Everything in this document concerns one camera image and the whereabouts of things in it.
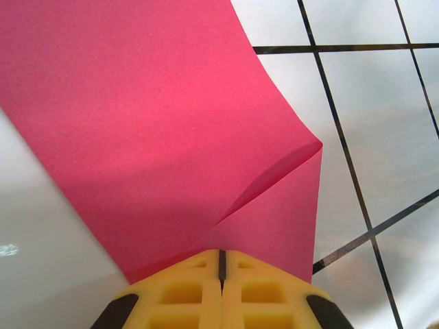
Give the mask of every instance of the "white surface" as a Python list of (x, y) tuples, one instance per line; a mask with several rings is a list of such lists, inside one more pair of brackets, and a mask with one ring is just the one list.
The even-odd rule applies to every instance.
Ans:
[(439, 199), (377, 237), (404, 329), (439, 319)]
[(366, 225), (313, 54), (261, 55), (259, 59), (300, 119), (324, 145), (316, 262), (365, 233)]
[(297, 1), (231, 0), (253, 46), (309, 45)]
[(321, 56), (377, 225), (439, 187), (439, 142), (419, 78), (408, 50)]
[(355, 329), (396, 328), (370, 241), (315, 274), (313, 284), (337, 302)]
[(410, 42), (439, 42), (439, 1), (398, 1)]
[(304, 0), (317, 45), (405, 43), (394, 0)]
[[(399, 1), (412, 42), (439, 42), (437, 0)], [(318, 44), (405, 42), (393, 0), (304, 2)], [(296, 1), (233, 5), (253, 45), (309, 44)], [(415, 52), (438, 115), (439, 49)], [(439, 188), (439, 140), (409, 51), (321, 56), (376, 225)], [(357, 196), (313, 56), (260, 59), (324, 142), (317, 260), (365, 231)], [(405, 328), (439, 319), (438, 209), (439, 199), (377, 237)], [(356, 329), (396, 327), (369, 242), (317, 273), (313, 283), (332, 295)], [(0, 328), (88, 328), (125, 285), (0, 112)]]
[(0, 110), (0, 328), (88, 328), (127, 285)]

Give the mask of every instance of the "paper sheet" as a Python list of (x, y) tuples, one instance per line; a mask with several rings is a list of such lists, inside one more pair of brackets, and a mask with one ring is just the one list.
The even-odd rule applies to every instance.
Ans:
[(201, 249), (310, 280), (321, 143), (228, 0), (0, 0), (0, 106), (134, 282)]

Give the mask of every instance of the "black line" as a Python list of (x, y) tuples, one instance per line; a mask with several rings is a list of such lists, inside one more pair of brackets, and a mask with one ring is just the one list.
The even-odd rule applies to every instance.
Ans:
[(218, 256), (218, 278), (221, 284), (221, 295), (222, 295), (222, 291), (224, 289), (224, 281), (226, 280), (227, 277), (227, 263), (226, 263), (226, 251), (225, 250), (220, 250), (219, 251), (219, 256)]
[[(409, 33), (407, 31), (407, 27), (405, 26), (405, 22), (404, 22), (404, 18), (403, 18), (403, 13), (401, 11), (401, 8), (399, 7), (398, 0), (395, 0), (395, 5), (396, 5), (396, 8), (398, 10), (399, 19), (401, 20), (401, 24), (403, 26), (403, 30), (404, 30), (405, 38), (407, 39), (407, 43), (409, 45), (411, 45), (412, 43), (410, 42)], [(420, 69), (419, 69), (418, 61), (416, 60), (416, 56), (414, 55), (413, 48), (410, 48), (410, 53), (412, 54), (413, 63), (414, 63), (414, 66), (416, 68), (416, 72), (418, 73), (420, 85), (422, 86), (422, 89), (423, 89), (423, 92), (424, 92), (424, 97), (425, 97), (425, 101), (427, 102), (428, 111), (430, 112), (430, 117), (431, 117), (431, 120), (433, 121), (433, 126), (434, 126), (434, 129), (436, 131), (436, 135), (437, 135), (437, 137), (439, 139), (438, 123), (437, 123), (436, 118), (434, 116), (433, 108), (431, 107), (430, 99), (428, 98), (428, 94), (427, 94), (427, 89), (425, 88), (424, 79), (423, 79), (422, 75), (420, 74)]]
[(313, 274), (318, 273), (325, 267), (334, 263), (336, 260), (340, 259), (347, 253), (353, 251), (355, 248), (359, 247), (366, 241), (369, 241), (372, 237), (387, 230), (389, 227), (398, 223), (400, 220), (406, 218), (408, 215), (412, 214), (414, 211), (418, 210), (419, 208), (425, 206), (426, 204), (428, 204), (430, 201), (434, 200), (437, 197), (439, 197), (439, 189), (428, 194), (426, 197), (420, 199), (419, 201), (415, 202), (411, 206), (408, 206), (406, 209), (398, 212), (396, 215), (385, 220), (383, 223), (375, 226), (373, 229), (367, 231), (363, 235), (360, 235), (356, 239), (353, 239), (351, 242), (345, 244), (343, 247), (339, 248), (338, 250), (335, 250), (334, 252), (322, 258), (318, 262), (315, 262), (313, 266)]
[[(337, 133), (338, 133), (338, 136), (340, 138), (340, 142), (343, 146), (344, 155), (346, 157), (348, 168), (349, 168), (349, 171), (351, 173), (352, 181), (353, 181), (353, 184), (355, 187), (355, 192), (357, 194), (357, 198), (358, 198), (358, 202), (359, 202), (359, 205), (361, 208), (361, 212), (363, 213), (363, 218), (364, 218), (364, 221), (366, 223), (366, 227), (367, 227), (368, 231), (370, 231), (372, 229), (372, 224), (370, 222), (370, 217), (369, 217), (369, 214), (368, 214), (368, 211), (366, 208), (366, 203), (364, 201), (363, 194), (361, 193), (357, 174), (355, 172), (355, 168), (353, 165), (351, 154), (349, 152), (348, 145), (347, 145), (346, 139), (344, 137), (342, 125), (340, 123), (340, 119), (338, 117), (337, 110), (335, 108), (335, 103), (334, 103), (334, 100), (333, 100), (333, 97), (331, 94), (331, 89), (329, 88), (328, 79), (327, 79), (326, 74), (325, 74), (324, 69), (323, 69), (323, 64), (322, 64), (322, 61), (320, 59), (320, 54), (316, 48), (316, 42), (315, 42), (314, 37), (313, 37), (311, 25), (309, 24), (308, 16), (307, 16), (307, 13), (305, 10), (305, 5), (303, 4), (303, 0), (297, 0), (297, 2), (299, 4), (300, 13), (302, 14), (303, 23), (305, 24), (305, 29), (307, 30), (309, 44), (312, 47), (314, 47), (314, 50), (313, 50), (314, 58), (316, 59), (317, 67), (318, 67), (318, 70), (320, 72), (320, 77), (322, 79), (324, 91), (327, 94), (329, 107), (330, 107), (331, 113), (333, 115), (335, 127), (337, 128)], [(379, 253), (379, 248), (378, 248), (377, 242), (375, 241), (375, 237), (372, 238), (372, 245), (374, 248), (375, 258), (377, 259), (381, 278), (383, 280), (385, 290), (386, 290), (388, 297), (389, 297), (388, 299), (389, 299), (390, 306), (392, 308), (395, 322), (398, 326), (398, 329), (400, 329), (400, 328), (402, 328), (401, 319), (399, 317), (398, 309), (396, 307), (396, 303), (395, 303), (394, 298), (393, 298), (392, 290), (390, 288), (390, 283), (388, 281), (388, 277), (387, 277), (387, 274), (386, 274), (385, 269), (384, 269), (384, 264), (383, 264), (382, 259), (381, 259), (381, 254)]]
[(381, 253), (379, 252), (377, 239), (373, 236), (370, 241), (372, 242), (373, 252), (375, 253), (375, 258), (377, 259), (379, 273), (381, 274), (381, 278), (383, 279), (384, 288), (389, 299), (390, 308), (392, 309), (396, 326), (398, 327), (398, 329), (403, 329), (403, 323), (401, 322), (401, 317), (399, 316), (398, 308), (396, 307), (392, 288), (390, 288), (389, 278), (387, 277), (387, 273), (385, 272), (383, 259), (381, 258)]
[(256, 46), (254, 52), (258, 55), (275, 53), (333, 53), (341, 51), (376, 51), (399, 49), (431, 49), (439, 48), (439, 43), (401, 43), (383, 45), (302, 45), (302, 46)]
[[(314, 40), (311, 26), (309, 24), (309, 20), (308, 20), (308, 16), (307, 16), (307, 13), (305, 10), (305, 6), (304, 6), (302, 0), (297, 0), (297, 2), (299, 4), (300, 12), (302, 14), (303, 23), (305, 24), (305, 29), (307, 30), (307, 33), (308, 33), (309, 43), (311, 44), (312, 47), (315, 47), (316, 42)], [(349, 168), (349, 171), (351, 173), (352, 181), (353, 181), (353, 184), (355, 187), (355, 192), (357, 193), (358, 202), (359, 202), (359, 205), (361, 208), (361, 212), (363, 213), (364, 221), (366, 222), (366, 227), (369, 230), (372, 228), (372, 224), (370, 222), (369, 214), (368, 214), (368, 211), (366, 209), (366, 203), (364, 201), (363, 194), (361, 193), (361, 189), (359, 187), (357, 174), (355, 173), (353, 161), (351, 158), (351, 153), (349, 152), (348, 144), (347, 144), (346, 139), (344, 137), (342, 124), (340, 123), (340, 118), (338, 117), (338, 113), (337, 113), (337, 110), (335, 108), (335, 103), (334, 103), (334, 99), (332, 97), (331, 89), (329, 88), (328, 79), (327, 79), (326, 73), (324, 72), (324, 69), (323, 69), (323, 63), (322, 63), (322, 60), (320, 59), (320, 55), (319, 55), (318, 51), (314, 50), (313, 53), (314, 53), (314, 58), (316, 59), (317, 68), (318, 68), (319, 73), (320, 73), (320, 78), (322, 79), (324, 91), (327, 94), (329, 107), (331, 109), (331, 113), (332, 113), (332, 116), (334, 119), (335, 127), (337, 129), (337, 133), (338, 133), (338, 136), (340, 138), (340, 142), (343, 146), (344, 155), (346, 157), (346, 161), (348, 163), (348, 168)]]

